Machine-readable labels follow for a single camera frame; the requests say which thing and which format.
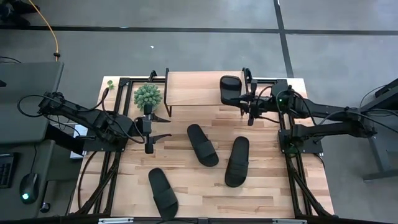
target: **potted succulent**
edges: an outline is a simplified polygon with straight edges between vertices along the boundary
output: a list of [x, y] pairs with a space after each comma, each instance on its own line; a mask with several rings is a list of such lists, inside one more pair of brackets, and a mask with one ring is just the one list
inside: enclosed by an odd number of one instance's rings
[[152, 105], [152, 110], [155, 111], [162, 98], [158, 87], [154, 84], [144, 84], [134, 91], [134, 104], [140, 111], [144, 109], [145, 105]]

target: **wooden shelf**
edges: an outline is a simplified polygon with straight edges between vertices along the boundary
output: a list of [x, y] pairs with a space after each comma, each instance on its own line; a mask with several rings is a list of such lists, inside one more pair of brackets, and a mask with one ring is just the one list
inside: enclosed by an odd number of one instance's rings
[[165, 102], [167, 106], [222, 106], [220, 78], [224, 75], [241, 79], [243, 71], [221, 72], [168, 72], [166, 74]]

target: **wooden table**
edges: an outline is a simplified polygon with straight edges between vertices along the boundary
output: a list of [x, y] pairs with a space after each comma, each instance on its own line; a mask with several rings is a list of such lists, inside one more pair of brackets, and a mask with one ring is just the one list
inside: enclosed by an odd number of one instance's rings
[[[112, 80], [117, 87], [119, 79], [120, 77], [104, 77], [99, 97], [108, 86], [107, 81]], [[287, 81], [297, 92], [307, 97], [303, 79], [288, 78]], [[141, 85], [134, 84], [133, 91]], [[164, 90], [164, 84], [156, 85], [160, 90]], [[105, 101], [109, 110], [113, 109], [116, 92], [117, 90], [111, 90]], [[195, 90], [191, 89], [190, 94], [195, 96]], [[123, 93], [122, 102], [125, 98], [126, 91]], [[173, 115], [169, 118], [165, 106], [161, 104], [155, 113], [172, 122], [153, 123], [152, 134], [171, 133], [172, 137], [161, 139], [155, 145], [154, 154], [146, 154], [144, 145], [128, 142], [126, 151], [122, 153], [112, 216], [160, 217], [148, 180], [148, 172], [160, 167], [178, 198], [180, 206], [177, 217], [294, 217], [285, 157], [278, 147], [278, 124], [258, 119], [253, 126], [247, 126], [248, 116], [241, 117], [239, 109], [232, 106], [174, 106]], [[128, 116], [135, 118], [141, 114], [142, 112], [131, 103]], [[263, 116], [277, 120], [276, 113], [266, 113]], [[187, 127], [194, 123], [199, 124], [212, 141], [220, 158], [217, 166], [205, 167], [195, 157], [187, 136]], [[309, 119], [298, 119], [296, 123], [312, 125]], [[233, 141], [238, 136], [244, 136], [250, 141], [249, 170], [245, 183], [240, 187], [231, 188], [224, 183], [224, 173]], [[83, 203], [98, 185], [103, 155], [95, 155], [84, 175], [81, 188]], [[302, 156], [309, 189], [325, 209], [333, 213], [321, 162], [312, 154]], [[298, 190], [298, 194], [300, 208], [304, 211], [301, 190]], [[102, 205], [106, 202], [106, 196], [107, 189]], [[75, 210], [76, 194], [71, 212]]]

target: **black slipper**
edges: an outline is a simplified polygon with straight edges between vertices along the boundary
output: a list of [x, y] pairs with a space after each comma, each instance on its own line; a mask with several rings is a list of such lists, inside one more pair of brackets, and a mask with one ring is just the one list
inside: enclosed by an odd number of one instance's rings
[[163, 221], [173, 219], [178, 211], [178, 201], [166, 175], [160, 168], [155, 168], [149, 171], [148, 178], [160, 217]]
[[205, 133], [201, 130], [199, 125], [192, 124], [187, 129], [189, 140], [192, 148], [197, 155], [199, 162], [207, 167], [212, 167], [218, 164], [218, 156], [214, 147]]
[[238, 187], [246, 180], [249, 166], [249, 140], [237, 137], [232, 147], [231, 156], [225, 171], [225, 183]]

